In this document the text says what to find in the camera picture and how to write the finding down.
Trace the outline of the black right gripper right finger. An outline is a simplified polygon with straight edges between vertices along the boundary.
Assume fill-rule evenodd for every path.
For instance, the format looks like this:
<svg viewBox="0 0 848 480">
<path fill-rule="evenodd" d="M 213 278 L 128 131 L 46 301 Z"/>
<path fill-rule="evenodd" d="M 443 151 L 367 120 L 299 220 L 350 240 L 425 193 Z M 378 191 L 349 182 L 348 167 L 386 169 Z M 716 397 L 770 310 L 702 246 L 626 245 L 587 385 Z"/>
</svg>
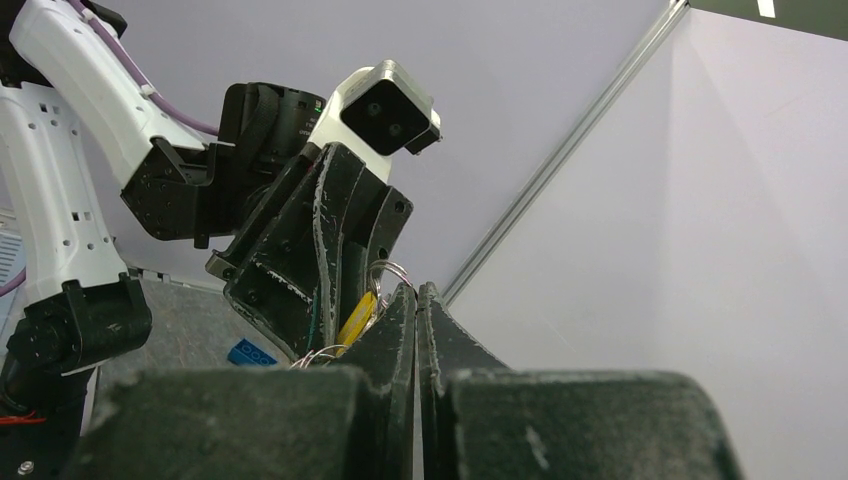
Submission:
<svg viewBox="0 0 848 480">
<path fill-rule="evenodd" d="M 721 415 L 670 371 L 506 366 L 418 294 L 423 469 L 428 479 L 740 479 Z"/>
</svg>

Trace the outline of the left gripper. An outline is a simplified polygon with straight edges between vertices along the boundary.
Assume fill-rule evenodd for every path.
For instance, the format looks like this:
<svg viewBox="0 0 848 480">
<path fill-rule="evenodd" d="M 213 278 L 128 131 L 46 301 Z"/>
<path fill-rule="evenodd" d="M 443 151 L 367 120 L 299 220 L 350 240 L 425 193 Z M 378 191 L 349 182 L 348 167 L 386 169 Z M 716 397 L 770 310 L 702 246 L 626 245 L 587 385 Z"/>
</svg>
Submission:
<svg viewBox="0 0 848 480">
<path fill-rule="evenodd" d="M 339 142 L 308 143 L 237 210 L 231 243 L 205 268 L 234 309 L 292 361 L 331 343 L 388 260 L 413 211 Z"/>
</svg>

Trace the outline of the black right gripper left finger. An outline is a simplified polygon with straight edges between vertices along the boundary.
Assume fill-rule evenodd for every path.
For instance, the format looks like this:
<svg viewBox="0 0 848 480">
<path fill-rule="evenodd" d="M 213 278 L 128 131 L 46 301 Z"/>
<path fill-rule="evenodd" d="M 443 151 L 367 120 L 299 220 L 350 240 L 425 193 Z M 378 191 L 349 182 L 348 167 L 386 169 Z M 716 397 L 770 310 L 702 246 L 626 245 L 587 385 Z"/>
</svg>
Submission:
<svg viewBox="0 0 848 480">
<path fill-rule="evenodd" d="M 337 360 L 145 372 L 95 411 L 68 479 L 407 479 L 413 291 Z"/>
</svg>

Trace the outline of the yellow key tag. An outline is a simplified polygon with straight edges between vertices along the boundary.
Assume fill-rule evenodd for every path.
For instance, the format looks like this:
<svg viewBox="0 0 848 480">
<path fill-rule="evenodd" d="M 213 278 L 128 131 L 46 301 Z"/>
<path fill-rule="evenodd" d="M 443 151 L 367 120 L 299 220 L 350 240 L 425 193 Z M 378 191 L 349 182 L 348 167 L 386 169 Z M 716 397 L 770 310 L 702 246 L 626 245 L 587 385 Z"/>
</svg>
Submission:
<svg viewBox="0 0 848 480">
<path fill-rule="evenodd" d="M 375 317 L 377 309 L 377 297 L 371 291 L 359 300 L 345 323 L 342 325 L 336 337 L 336 353 L 342 354 L 349 348 L 366 330 Z"/>
</svg>

